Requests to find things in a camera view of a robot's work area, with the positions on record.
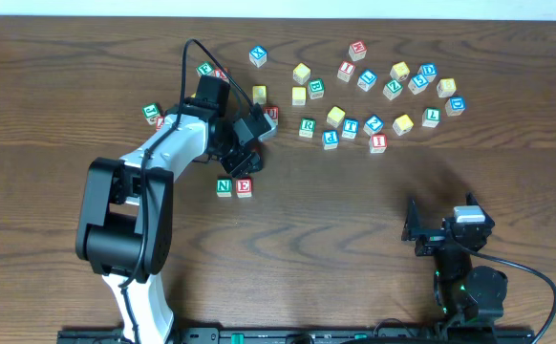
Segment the red U block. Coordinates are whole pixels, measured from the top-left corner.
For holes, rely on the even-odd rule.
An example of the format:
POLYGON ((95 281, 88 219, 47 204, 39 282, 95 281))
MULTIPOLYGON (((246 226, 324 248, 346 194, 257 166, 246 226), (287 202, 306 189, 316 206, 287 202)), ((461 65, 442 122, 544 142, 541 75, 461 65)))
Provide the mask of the red U block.
POLYGON ((264 108, 264 113, 272 119, 275 125, 279 123, 279 108, 275 106, 269 106, 264 108))

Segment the green N block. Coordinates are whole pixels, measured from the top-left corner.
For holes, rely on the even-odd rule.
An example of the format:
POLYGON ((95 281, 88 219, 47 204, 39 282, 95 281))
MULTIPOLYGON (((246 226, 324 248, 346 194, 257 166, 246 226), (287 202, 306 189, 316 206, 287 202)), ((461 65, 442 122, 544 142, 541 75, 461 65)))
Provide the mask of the green N block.
POLYGON ((232 196, 232 180, 227 178, 219 178, 216 183, 216 193, 218 197, 232 196))

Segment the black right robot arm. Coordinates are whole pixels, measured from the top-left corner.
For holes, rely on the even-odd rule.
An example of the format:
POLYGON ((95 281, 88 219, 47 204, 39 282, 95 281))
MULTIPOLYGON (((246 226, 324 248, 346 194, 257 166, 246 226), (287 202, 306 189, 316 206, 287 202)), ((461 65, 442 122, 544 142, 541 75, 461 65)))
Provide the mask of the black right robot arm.
POLYGON ((471 260, 487 244, 494 226, 471 193, 466 204, 454 207, 453 215, 435 229, 425 228, 416 203, 408 203, 401 239, 415 244, 416 256, 434 259, 436 301, 458 324, 492 324, 503 316, 506 275, 489 266, 475 267, 471 260))

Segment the red E block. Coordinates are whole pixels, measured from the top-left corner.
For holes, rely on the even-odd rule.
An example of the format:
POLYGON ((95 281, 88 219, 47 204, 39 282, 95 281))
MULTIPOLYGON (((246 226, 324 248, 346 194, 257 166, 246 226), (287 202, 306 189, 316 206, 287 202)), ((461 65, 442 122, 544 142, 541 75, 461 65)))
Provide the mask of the red E block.
POLYGON ((248 198, 252 196, 253 185, 251 178, 237 179, 235 182, 236 195, 238 198, 248 198))

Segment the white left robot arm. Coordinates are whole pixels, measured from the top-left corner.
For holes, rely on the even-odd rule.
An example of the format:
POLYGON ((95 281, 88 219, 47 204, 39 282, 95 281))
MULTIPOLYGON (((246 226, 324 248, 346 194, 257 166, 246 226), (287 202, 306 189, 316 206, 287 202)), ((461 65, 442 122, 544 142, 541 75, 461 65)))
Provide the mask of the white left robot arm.
POLYGON ((188 97, 137 150, 89 166, 75 252, 102 276, 124 320, 116 343, 165 343, 174 313, 160 272, 172 241, 174 183, 202 155, 217 157, 233 178, 262 169, 254 147, 273 137, 274 120, 255 105, 245 118, 225 116, 223 100, 188 97))

